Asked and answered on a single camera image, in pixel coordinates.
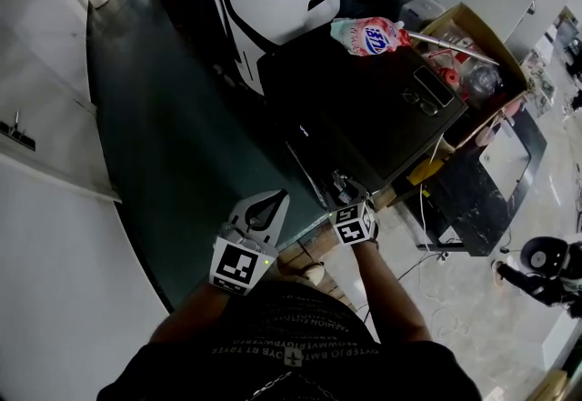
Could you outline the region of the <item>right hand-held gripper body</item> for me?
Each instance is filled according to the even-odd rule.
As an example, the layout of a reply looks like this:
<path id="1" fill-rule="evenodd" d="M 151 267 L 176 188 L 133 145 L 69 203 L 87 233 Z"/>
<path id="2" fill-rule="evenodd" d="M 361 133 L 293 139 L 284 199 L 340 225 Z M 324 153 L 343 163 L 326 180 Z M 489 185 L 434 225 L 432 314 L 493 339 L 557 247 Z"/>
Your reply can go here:
<path id="1" fill-rule="evenodd" d="M 376 215 L 368 203 L 344 206 L 332 212 L 329 219 L 341 245 L 351 246 L 377 237 Z"/>

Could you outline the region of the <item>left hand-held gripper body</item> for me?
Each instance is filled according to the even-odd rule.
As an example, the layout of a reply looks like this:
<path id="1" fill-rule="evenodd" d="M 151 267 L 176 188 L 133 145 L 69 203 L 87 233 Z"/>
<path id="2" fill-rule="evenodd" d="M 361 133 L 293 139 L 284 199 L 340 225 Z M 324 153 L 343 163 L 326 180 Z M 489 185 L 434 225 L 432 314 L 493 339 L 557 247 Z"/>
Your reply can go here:
<path id="1" fill-rule="evenodd" d="M 246 296 L 276 262 L 277 250 L 229 223 L 213 244 L 209 283 L 223 291 Z"/>

